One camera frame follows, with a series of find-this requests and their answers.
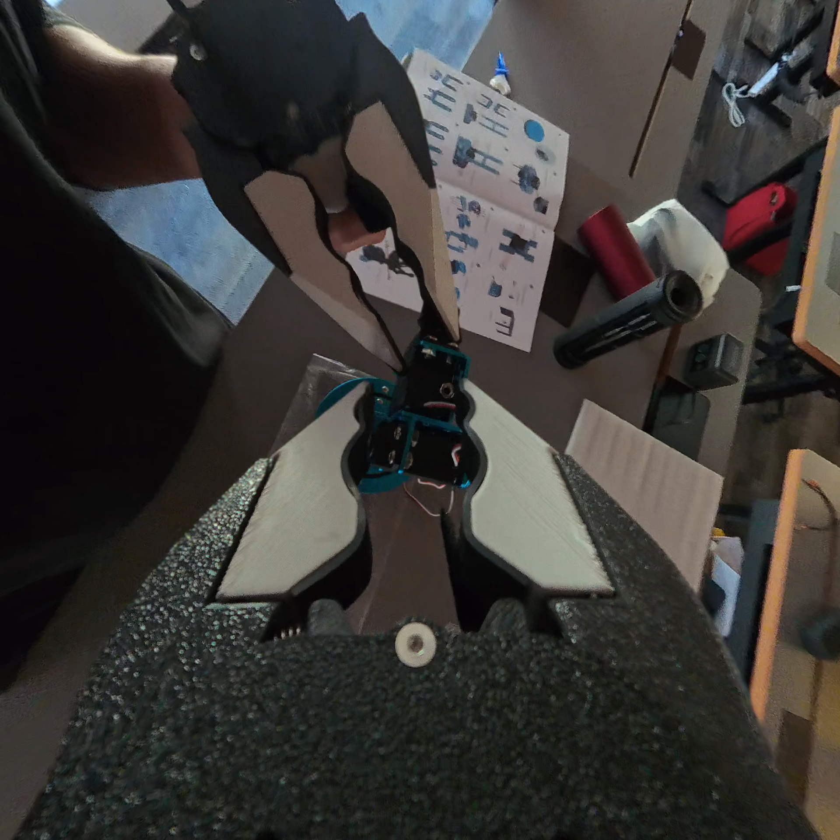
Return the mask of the stack of papers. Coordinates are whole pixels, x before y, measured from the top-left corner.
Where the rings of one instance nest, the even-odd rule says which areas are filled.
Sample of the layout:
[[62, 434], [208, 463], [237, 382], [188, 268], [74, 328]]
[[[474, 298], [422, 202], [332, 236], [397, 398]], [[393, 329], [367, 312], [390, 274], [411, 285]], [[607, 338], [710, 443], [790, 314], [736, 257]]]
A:
[[710, 566], [703, 586], [703, 602], [723, 638], [729, 637], [746, 552], [739, 537], [715, 533], [710, 541]]

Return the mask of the white paper wad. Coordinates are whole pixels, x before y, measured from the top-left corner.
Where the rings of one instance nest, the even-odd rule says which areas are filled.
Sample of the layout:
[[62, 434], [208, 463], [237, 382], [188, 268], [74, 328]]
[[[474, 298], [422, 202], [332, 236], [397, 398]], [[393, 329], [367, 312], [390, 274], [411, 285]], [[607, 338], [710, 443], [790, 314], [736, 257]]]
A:
[[675, 199], [652, 207], [626, 226], [654, 275], [683, 271], [698, 285], [702, 308], [708, 309], [730, 268], [708, 228]]

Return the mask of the office desk with wooden edge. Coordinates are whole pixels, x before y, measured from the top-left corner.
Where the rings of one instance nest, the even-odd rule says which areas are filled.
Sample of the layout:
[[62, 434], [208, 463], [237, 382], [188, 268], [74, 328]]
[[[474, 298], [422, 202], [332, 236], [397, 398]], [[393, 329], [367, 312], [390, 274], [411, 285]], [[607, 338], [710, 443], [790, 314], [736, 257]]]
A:
[[816, 189], [792, 340], [839, 375], [839, 108], [833, 111]]
[[759, 611], [749, 694], [780, 773], [804, 807], [812, 791], [819, 695], [838, 631], [839, 469], [809, 449], [786, 461]]
[[676, 195], [687, 140], [655, 127], [693, 2], [502, 1], [464, 71], [488, 81], [499, 54], [512, 99], [570, 135], [570, 162], [645, 209]]

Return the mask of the red bag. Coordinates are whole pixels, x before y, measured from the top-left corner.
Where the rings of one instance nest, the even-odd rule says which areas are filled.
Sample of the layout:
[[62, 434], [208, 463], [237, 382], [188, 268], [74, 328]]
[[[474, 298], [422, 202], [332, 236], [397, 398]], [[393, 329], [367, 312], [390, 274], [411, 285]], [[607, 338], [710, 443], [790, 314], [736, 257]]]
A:
[[797, 204], [795, 189], [772, 182], [732, 205], [722, 240], [730, 265], [746, 266], [762, 277], [777, 274], [789, 247]]

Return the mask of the white foam sheet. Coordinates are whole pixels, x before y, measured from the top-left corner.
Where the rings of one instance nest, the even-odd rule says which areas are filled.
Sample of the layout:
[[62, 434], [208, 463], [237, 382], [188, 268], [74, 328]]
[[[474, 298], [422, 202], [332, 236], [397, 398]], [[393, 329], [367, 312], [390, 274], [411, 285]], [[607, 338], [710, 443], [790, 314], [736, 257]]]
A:
[[565, 454], [656, 541], [699, 594], [723, 478], [587, 399]]

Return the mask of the person's black shirt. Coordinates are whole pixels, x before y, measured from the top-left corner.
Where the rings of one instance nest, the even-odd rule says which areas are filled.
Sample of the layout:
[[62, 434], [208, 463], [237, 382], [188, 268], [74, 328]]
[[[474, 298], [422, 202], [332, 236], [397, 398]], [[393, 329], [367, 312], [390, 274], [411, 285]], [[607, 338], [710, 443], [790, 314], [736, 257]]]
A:
[[1, 5], [4, 690], [72, 570], [161, 487], [232, 324], [61, 170], [47, 33], [84, 28], [45, 2]]

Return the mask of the black box with green display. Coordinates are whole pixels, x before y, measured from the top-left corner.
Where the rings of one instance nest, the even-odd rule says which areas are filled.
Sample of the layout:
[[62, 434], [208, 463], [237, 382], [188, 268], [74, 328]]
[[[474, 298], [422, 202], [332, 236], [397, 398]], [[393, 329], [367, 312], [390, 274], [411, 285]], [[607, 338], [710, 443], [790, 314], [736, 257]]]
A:
[[740, 382], [743, 342], [728, 332], [703, 339], [688, 348], [684, 383], [699, 391], [709, 391]]

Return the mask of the red metal cylinder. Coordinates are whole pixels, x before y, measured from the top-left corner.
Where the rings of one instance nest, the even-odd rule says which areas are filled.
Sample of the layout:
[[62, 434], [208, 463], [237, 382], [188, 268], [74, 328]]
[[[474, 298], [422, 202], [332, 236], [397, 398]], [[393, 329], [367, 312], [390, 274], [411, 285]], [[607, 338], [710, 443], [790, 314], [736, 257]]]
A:
[[625, 299], [655, 282], [654, 272], [614, 203], [589, 216], [577, 235], [614, 300]]

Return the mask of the person's left hand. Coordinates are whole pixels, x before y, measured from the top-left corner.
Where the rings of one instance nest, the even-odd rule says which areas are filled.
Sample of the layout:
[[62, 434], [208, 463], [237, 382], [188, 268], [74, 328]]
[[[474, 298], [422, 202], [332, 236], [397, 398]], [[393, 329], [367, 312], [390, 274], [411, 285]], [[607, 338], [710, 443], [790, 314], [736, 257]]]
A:
[[341, 256], [368, 245], [378, 245], [385, 237], [388, 227], [368, 229], [361, 217], [351, 206], [328, 213], [328, 233], [332, 248]]

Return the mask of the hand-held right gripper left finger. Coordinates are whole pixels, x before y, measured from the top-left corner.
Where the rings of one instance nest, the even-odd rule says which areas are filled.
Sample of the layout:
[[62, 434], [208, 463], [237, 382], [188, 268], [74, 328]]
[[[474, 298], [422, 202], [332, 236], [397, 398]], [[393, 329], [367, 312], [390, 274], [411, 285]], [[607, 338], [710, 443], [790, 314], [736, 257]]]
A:
[[281, 624], [305, 622], [331, 600], [346, 609], [371, 581], [359, 483], [373, 418], [369, 381], [356, 381], [276, 453], [215, 591], [221, 604], [269, 603]]

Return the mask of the printed instruction booklet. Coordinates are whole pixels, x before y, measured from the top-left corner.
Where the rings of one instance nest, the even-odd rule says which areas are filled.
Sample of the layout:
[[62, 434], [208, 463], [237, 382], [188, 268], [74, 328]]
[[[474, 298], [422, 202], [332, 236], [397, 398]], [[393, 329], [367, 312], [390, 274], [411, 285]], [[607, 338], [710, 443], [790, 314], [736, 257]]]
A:
[[424, 118], [460, 327], [529, 352], [570, 136], [424, 50], [404, 67]]

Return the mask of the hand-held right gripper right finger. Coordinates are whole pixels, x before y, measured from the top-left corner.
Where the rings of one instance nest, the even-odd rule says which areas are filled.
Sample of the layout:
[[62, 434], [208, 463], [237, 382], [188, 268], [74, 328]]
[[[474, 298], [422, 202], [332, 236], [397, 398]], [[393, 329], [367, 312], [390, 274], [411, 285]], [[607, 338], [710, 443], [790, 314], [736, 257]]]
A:
[[465, 461], [472, 469], [442, 531], [459, 628], [477, 632], [513, 602], [526, 628], [549, 629], [559, 600], [612, 600], [616, 588], [561, 468], [560, 454], [465, 381]]

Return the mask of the person's left forearm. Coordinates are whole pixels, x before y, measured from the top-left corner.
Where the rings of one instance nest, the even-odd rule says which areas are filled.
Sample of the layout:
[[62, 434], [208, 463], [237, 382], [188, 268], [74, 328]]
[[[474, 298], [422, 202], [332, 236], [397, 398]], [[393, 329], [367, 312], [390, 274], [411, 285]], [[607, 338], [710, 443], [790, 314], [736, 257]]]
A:
[[201, 178], [174, 56], [130, 54], [68, 24], [47, 45], [59, 100], [50, 142], [70, 182], [110, 191]]

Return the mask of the clear plastic bag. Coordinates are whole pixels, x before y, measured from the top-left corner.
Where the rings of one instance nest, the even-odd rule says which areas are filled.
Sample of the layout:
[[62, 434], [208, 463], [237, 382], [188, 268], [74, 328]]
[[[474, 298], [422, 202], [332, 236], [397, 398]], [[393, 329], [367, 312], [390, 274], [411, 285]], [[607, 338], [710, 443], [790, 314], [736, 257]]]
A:
[[314, 353], [291, 400], [279, 432], [269, 448], [269, 457], [275, 456], [287, 442], [315, 419], [319, 406], [333, 388], [367, 376], [368, 374], [364, 371]]

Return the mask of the black ribbed tube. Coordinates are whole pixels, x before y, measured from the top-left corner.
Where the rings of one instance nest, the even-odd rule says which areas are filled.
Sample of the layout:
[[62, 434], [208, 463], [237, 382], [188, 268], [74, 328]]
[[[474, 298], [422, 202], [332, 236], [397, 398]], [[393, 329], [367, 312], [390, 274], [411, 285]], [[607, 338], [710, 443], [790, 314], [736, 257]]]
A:
[[565, 369], [581, 368], [630, 343], [693, 321], [703, 303], [691, 276], [670, 271], [566, 330], [554, 342], [554, 359]]

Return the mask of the blue toy robot arm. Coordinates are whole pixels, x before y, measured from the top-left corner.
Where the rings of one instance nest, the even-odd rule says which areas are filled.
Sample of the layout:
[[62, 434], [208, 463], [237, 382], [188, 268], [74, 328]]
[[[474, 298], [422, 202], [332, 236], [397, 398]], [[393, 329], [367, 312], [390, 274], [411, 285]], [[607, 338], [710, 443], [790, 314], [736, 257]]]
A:
[[405, 371], [395, 380], [357, 377], [324, 397], [316, 417], [357, 384], [371, 387], [364, 454], [356, 457], [364, 468], [360, 493], [379, 494], [408, 480], [438, 489], [471, 484], [478, 455], [463, 428], [468, 403], [462, 386], [468, 372], [466, 355], [437, 339], [418, 338], [408, 348]]

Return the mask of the black flat device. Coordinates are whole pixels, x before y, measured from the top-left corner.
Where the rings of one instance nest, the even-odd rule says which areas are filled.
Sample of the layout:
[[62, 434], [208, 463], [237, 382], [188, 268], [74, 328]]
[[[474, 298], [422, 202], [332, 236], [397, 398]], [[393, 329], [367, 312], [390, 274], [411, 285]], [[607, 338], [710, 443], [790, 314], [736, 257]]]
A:
[[668, 376], [654, 389], [643, 431], [698, 460], [710, 408], [710, 399], [704, 393]]

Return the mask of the grey desk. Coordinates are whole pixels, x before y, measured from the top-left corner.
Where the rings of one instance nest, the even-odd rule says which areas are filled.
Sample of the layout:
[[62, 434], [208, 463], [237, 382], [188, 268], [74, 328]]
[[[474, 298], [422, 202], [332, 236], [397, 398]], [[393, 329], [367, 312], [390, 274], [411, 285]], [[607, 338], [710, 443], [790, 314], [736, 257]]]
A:
[[[671, 335], [628, 345], [577, 371], [559, 366], [553, 344], [567, 322], [606, 308], [601, 279], [549, 271], [529, 353], [474, 333], [463, 348], [478, 386], [535, 433], [563, 450], [584, 400], [641, 426], [659, 380], [682, 379], [688, 348], [718, 333], [753, 340], [759, 293], [730, 270], [716, 302]], [[2, 838], [13, 838], [43, 791], [78, 692], [122, 610], [175, 542], [279, 444], [314, 354], [363, 372], [384, 365], [274, 270], [228, 335], [216, 381], [196, 431], [160, 494], [87, 554], [77, 576], [2, 692]]]

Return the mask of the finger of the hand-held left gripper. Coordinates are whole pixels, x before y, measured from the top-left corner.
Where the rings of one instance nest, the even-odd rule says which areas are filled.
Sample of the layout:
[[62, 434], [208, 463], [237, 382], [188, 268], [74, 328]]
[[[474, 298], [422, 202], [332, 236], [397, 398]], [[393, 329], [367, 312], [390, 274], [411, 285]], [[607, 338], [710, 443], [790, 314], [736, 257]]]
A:
[[383, 102], [356, 114], [344, 153], [382, 212], [422, 293], [423, 315], [449, 343], [460, 342], [459, 310], [436, 183], [428, 184]]
[[309, 183], [267, 171], [245, 186], [245, 194], [286, 261], [290, 279], [351, 338], [401, 372], [403, 355], [354, 270], [332, 247], [328, 215]]

